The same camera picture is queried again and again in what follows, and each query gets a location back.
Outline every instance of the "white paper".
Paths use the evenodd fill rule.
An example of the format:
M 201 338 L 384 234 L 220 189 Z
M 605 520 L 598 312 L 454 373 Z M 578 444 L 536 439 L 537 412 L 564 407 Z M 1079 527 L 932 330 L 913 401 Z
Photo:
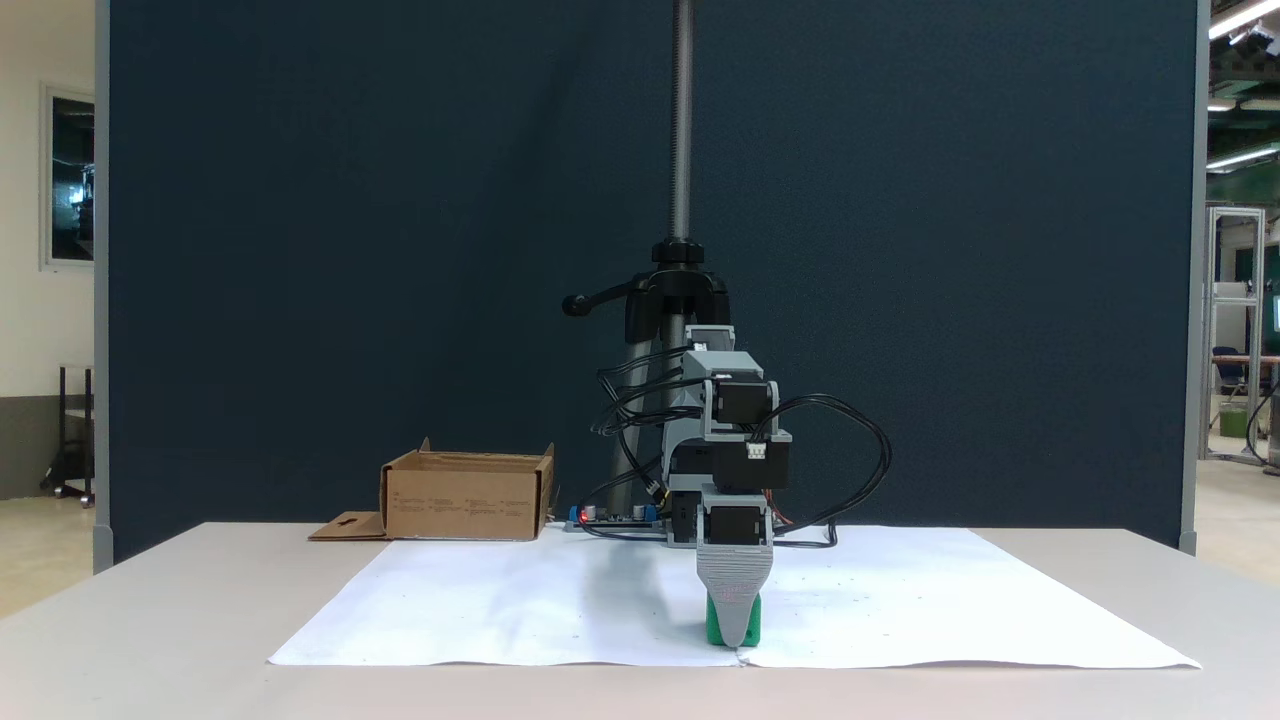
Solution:
M 791 536 L 818 538 L 818 530 Z M 776 548 L 759 647 L 707 643 L 691 550 L 543 530 L 534 542 L 399 541 L 270 661 L 890 667 L 978 661 L 1198 665 L 968 530 L 842 527 Z

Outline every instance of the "cable bundle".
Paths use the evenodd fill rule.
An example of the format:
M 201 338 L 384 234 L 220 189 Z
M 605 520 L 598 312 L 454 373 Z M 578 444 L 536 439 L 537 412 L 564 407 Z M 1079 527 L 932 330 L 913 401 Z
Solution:
M 617 478 L 613 478 L 612 480 L 600 487 L 594 488 L 590 493 L 586 495 L 586 497 L 582 498 L 582 501 L 579 503 L 579 507 L 585 506 L 586 501 L 590 500 L 596 493 L 620 486 L 622 483 L 631 482 L 634 479 L 643 480 L 645 483 L 645 488 L 650 492 L 650 495 L 654 496 L 655 502 L 660 505 L 662 497 L 666 493 L 666 488 L 662 486 L 660 480 L 654 479 L 649 474 L 650 471 L 653 471 L 659 466 L 660 457 L 654 457 L 641 465 L 635 456 L 635 451 L 627 446 L 622 430 L 627 428 L 644 428 L 652 425 L 660 425 L 663 423 L 680 418 L 700 418 L 703 409 L 696 406 L 678 406 L 678 407 L 666 407 L 662 410 L 645 413 L 644 410 L 631 410 L 627 407 L 627 405 L 630 405 L 636 400 L 643 400 L 644 397 L 655 392 L 699 386 L 703 383 L 703 378 L 682 379 L 680 377 L 681 370 L 678 368 L 663 373 L 662 375 L 658 375 L 652 380 L 635 386 L 614 386 L 612 378 L 625 374 L 643 365 L 655 363 L 658 360 L 676 357 L 678 355 L 685 354 L 687 350 L 689 347 L 673 347 L 671 350 L 663 350 L 660 352 L 653 352 L 643 357 L 636 357 L 635 360 L 631 360 L 616 368 L 605 368 L 595 373 L 596 382 L 599 382 L 600 387 L 604 388 L 604 392 L 608 393 L 611 404 L 600 414 L 600 418 L 598 418 L 595 423 L 591 424 L 591 430 L 605 437 L 616 436 L 618 438 L 618 445 L 622 447 L 622 452 L 627 457 L 627 462 L 631 465 L 631 470 L 618 475 Z M 836 534 L 836 518 L 842 512 L 846 512 L 861 505 L 868 497 L 872 496 L 873 492 L 876 492 L 876 489 L 881 484 L 881 480 L 883 480 L 884 475 L 888 474 L 890 465 L 893 461 L 893 447 L 890 443 L 888 434 L 886 434 L 879 425 L 872 421 L 870 418 L 868 418 L 867 415 L 864 415 L 863 413 L 860 413 L 858 409 L 849 405 L 844 400 L 840 400 L 838 397 L 826 393 L 810 393 L 810 395 L 801 395 L 799 397 L 792 397 L 791 400 L 781 402 L 776 409 L 773 409 L 773 411 L 765 415 L 759 424 L 742 425 L 741 427 L 742 432 L 750 433 L 748 437 L 748 442 L 765 442 L 769 434 L 769 427 L 772 425 L 774 419 L 780 418 L 781 415 L 791 410 L 795 410 L 796 407 L 801 407 L 805 405 L 817 405 L 820 407 L 827 407 L 828 410 L 833 410 L 844 415 L 845 418 L 854 420 L 855 423 L 869 430 L 876 437 L 876 441 L 879 445 L 879 459 L 876 462 L 876 469 L 872 471 L 870 478 L 861 487 L 859 487 L 856 492 L 854 492 L 845 500 L 832 505 L 831 507 L 822 510 L 812 519 L 803 520 L 799 523 L 791 523 L 786 519 L 782 519 L 785 524 L 777 525 L 773 529 L 774 537 L 782 537 L 803 528 L 826 523 L 827 525 L 826 541 L 780 539 L 776 541 L 774 544 L 781 547 L 812 547 L 812 548 L 835 547 L 836 543 L 840 542 Z M 781 512 L 778 512 L 773 505 L 772 493 L 767 493 L 767 498 L 769 502 L 769 507 L 778 515 L 778 518 L 782 518 Z M 627 541 L 655 541 L 655 542 L 664 541 L 664 538 L 657 536 L 622 536 L 616 533 L 605 533 L 596 528 L 590 527 L 591 525 L 590 523 L 581 523 L 581 525 L 582 529 L 585 529 L 588 533 L 591 533 L 593 536 L 598 537 L 627 539 Z

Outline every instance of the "green object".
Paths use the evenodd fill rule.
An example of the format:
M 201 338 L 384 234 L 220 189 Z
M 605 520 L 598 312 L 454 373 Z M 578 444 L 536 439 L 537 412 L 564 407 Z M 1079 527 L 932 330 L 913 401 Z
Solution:
M 1225 406 L 1221 418 L 1222 437 L 1244 437 L 1248 434 L 1249 414 L 1244 407 Z
M 716 615 L 716 603 L 712 596 L 707 596 L 707 642 L 712 644 L 724 644 L 724 637 L 719 634 L 719 616 Z M 751 621 L 746 624 L 746 639 L 742 647 L 755 647 L 760 644 L 760 596 L 755 596 L 751 603 Z

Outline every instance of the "cardboard box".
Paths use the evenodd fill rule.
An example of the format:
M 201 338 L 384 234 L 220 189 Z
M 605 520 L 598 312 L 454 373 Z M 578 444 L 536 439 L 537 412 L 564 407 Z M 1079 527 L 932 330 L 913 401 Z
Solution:
M 543 455 L 433 452 L 383 465 L 378 512 L 343 512 L 311 539 L 530 541 L 547 524 L 556 446 Z

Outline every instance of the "blue backdrop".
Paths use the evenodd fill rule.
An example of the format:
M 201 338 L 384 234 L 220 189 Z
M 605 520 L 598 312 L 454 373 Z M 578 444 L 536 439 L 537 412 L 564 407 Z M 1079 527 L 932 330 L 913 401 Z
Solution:
M 701 3 L 692 234 L 783 393 L 892 436 L 847 521 L 1176 541 L 1194 5 Z M 603 480 L 621 307 L 559 300 L 666 234 L 669 58 L 657 0 L 114 4 L 118 559 L 372 509 L 425 434 Z M 792 516 L 874 464 L 787 425 Z

